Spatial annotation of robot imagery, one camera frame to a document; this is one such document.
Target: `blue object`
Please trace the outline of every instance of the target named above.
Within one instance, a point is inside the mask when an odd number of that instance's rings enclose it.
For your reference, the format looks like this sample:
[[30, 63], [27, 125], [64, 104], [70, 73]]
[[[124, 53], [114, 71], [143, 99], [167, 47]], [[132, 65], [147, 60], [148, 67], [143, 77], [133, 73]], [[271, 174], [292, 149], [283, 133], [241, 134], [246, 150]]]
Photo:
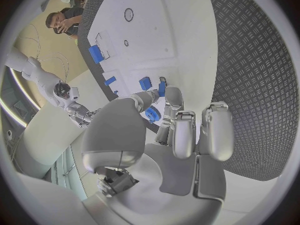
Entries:
[[165, 96], [165, 91], [166, 91], [166, 82], [161, 81], [160, 84], [158, 85], [158, 94], [160, 97]]
[[101, 51], [97, 45], [91, 46], [88, 50], [96, 64], [104, 60], [104, 57], [102, 56]]
[[116, 81], [117, 79], [115, 78], [115, 76], [112, 76], [111, 78], [109, 78], [109, 79], [107, 79], [105, 82], [104, 82], [104, 84], [106, 85], [106, 86], [108, 86], [108, 85], [110, 85], [110, 84], [112, 84], [114, 81]]
[[147, 91], [149, 88], [152, 87], [150, 78], [147, 76], [145, 76], [141, 80], [139, 80], [139, 84], [141, 86], [141, 89], [143, 89], [144, 91]]
[[145, 114], [147, 118], [150, 119], [150, 124], [153, 124], [155, 121], [159, 121], [162, 118], [160, 111], [154, 106], [150, 106], [149, 108], [147, 108]]

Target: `dark shirt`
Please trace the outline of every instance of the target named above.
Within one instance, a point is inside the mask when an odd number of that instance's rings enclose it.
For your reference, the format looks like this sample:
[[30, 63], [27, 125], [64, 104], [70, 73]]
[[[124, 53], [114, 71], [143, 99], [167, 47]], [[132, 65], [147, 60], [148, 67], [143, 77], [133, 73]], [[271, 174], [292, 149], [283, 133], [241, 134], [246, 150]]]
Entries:
[[[72, 7], [72, 8], [64, 8], [63, 10], [61, 10], [61, 13], [63, 13], [65, 19], [70, 19], [70, 18], [73, 18], [73, 17], [77, 17], [77, 16], [80, 16], [82, 15], [84, 12], [84, 9], [82, 7]], [[78, 26], [79, 26], [79, 23], [74, 23], [72, 26], [69, 27], [69, 29], [67, 31], [65, 31], [64, 33], [71, 36], [71, 35], [77, 35], [78, 33]], [[62, 34], [63, 32], [61, 33], [58, 33], [58, 30], [59, 28], [54, 28], [54, 32], [56, 34]]]

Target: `man's hair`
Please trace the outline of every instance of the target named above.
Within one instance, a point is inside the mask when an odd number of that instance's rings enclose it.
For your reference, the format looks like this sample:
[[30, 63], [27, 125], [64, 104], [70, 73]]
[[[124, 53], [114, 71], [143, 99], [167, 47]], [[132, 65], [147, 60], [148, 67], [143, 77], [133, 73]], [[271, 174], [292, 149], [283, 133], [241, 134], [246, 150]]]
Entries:
[[47, 18], [46, 18], [46, 26], [47, 26], [47, 28], [51, 28], [51, 22], [52, 22], [52, 18], [53, 18], [53, 16], [55, 15], [55, 14], [57, 14], [57, 12], [51, 12], [48, 16], [47, 16]]

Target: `white humanoid robot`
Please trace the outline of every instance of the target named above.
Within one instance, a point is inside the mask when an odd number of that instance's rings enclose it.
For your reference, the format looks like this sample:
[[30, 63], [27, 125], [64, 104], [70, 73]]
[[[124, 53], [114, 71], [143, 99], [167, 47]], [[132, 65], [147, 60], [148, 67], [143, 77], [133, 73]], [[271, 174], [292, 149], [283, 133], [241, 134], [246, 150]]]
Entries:
[[34, 58], [12, 49], [7, 66], [33, 81], [41, 94], [87, 127], [82, 160], [102, 176], [99, 192], [83, 201], [98, 224], [210, 225], [226, 195], [222, 162], [234, 150], [232, 115], [225, 102], [202, 112], [196, 144], [196, 114], [184, 110], [181, 91], [165, 88], [162, 124], [153, 143], [146, 142], [140, 115], [159, 98], [157, 90], [118, 98], [95, 112], [78, 104], [75, 87], [46, 72]]
[[5, 65], [21, 72], [26, 80], [33, 81], [41, 95], [53, 106], [65, 110], [80, 128], [86, 128], [96, 114], [97, 111], [90, 112], [76, 102], [79, 98], [77, 87], [70, 87], [53, 73], [43, 70], [37, 59], [27, 57], [15, 47], [12, 47]]

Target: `blue gear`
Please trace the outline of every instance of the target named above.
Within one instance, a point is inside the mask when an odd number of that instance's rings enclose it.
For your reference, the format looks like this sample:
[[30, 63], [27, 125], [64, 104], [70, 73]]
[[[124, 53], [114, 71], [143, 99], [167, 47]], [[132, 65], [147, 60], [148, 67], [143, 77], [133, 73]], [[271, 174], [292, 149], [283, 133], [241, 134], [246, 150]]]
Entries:
[[146, 109], [145, 114], [149, 118], [149, 123], [153, 124], [155, 121], [159, 121], [162, 118], [160, 111], [154, 107], [150, 106]]

